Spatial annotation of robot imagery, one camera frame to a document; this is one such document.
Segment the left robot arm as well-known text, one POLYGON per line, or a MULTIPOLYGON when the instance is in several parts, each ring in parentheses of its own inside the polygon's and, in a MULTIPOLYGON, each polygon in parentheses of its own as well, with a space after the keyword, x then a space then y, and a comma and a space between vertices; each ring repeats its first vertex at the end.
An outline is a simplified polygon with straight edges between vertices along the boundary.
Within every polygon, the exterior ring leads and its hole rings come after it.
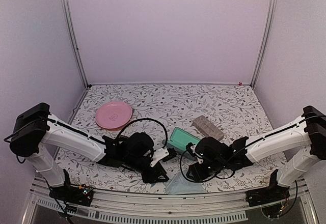
POLYGON ((46 103, 39 103, 20 114, 12 134, 4 141, 16 156, 30 162, 66 201, 75 197, 75 188, 69 184, 68 174, 46 150, 46 144, 67 149, 99 165, 131 168, 141 174, 144 183, 169 180, 160 163, 170 154, 166 145, 155 149, 152 138, 144 132, 131 136, 118 133, 115 138, 96 137, 60 120, 49 111, 46 103))

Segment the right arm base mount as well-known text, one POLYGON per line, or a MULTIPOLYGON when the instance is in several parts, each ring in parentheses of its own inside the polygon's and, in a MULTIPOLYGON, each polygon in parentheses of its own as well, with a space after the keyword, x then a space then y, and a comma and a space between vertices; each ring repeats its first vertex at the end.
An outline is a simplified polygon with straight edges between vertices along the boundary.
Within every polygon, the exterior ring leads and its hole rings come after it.
POLYGON ((263 214, 271 219, 278 218, 281 216, 285 209, 289 194, 289 187, 282 187, 278 185, 277 181, 278 170, 275 170, 269 179, 269 186, 254 190, 248 190, 246 192, 246 201, 250 207, 269 204, 276 201, 285 202, 283 204, 278 203, 275 206, 264 207, 263 214))

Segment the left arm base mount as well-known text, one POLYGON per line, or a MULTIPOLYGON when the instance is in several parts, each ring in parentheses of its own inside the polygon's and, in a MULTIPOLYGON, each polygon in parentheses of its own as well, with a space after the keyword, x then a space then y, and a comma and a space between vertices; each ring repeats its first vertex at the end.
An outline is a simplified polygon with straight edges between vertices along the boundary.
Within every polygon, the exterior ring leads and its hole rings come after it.
POLYGON ((61 200, 64 203, 78 204, 82 206, 91 206, 93 199, 93 187, 91 185, 82 184, 80 186, 71 185, 69 174, 63 170, 65 181, 60 187, 49 187, 49 196, 53 199, 61 200))

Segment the grey glasses case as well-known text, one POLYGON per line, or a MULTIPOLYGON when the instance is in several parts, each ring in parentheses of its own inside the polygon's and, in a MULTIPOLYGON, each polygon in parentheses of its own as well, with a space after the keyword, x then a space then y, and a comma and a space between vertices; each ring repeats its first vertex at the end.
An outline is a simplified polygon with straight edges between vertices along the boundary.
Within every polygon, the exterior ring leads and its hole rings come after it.
POLYGON ((192 122, 192 126, 205 137, 213 137, 218 141, 222 140, 224 137, 224 133, 205 116, 195 118, 192 122))

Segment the blue glasses case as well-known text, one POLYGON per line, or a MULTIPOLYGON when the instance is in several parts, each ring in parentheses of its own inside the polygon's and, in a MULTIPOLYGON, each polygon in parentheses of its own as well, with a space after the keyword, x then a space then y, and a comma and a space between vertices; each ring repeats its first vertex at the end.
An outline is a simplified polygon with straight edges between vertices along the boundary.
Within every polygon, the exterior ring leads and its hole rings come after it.
POLYGON ((199 138, 179 127, 175 127, 166 146, 169 150, 172 150, 172 153, 175 153, 175 155, 181 155, 186 150, 186 145, 188 143, 197 145, 199 141, 199 138))

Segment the small blue cleaning cloth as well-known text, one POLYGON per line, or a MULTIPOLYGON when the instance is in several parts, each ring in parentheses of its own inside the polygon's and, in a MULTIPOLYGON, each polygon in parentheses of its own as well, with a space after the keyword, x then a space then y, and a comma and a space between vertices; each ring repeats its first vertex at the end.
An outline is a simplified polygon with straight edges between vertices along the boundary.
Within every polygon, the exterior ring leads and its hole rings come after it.
POLYGON ((202 184, 187 181, 181 173, 177 173, 166 186, 166 194, 169 195, 197 193, 206 193, 202 184))

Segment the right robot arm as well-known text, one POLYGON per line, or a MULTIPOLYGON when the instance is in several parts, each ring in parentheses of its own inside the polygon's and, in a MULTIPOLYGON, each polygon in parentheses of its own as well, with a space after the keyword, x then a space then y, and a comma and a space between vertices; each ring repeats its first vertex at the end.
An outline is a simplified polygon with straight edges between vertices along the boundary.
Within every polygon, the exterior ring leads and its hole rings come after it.
POLYGON ((306 106, 303 114, 290 123, 257 136, 245 136, 226 145, 212 137, 201 139, 196 145, 188 144, 187 151, 197 159, 188 167, 186 177, 204 182, 216 177, 222 170, 235 172, 252 166, 271 155, 300 147, 300 150, 275 174, 272 184, 263 191, 263 197, 275 201, 297 178, 312 166, 325 160, 325 115, 306 106))

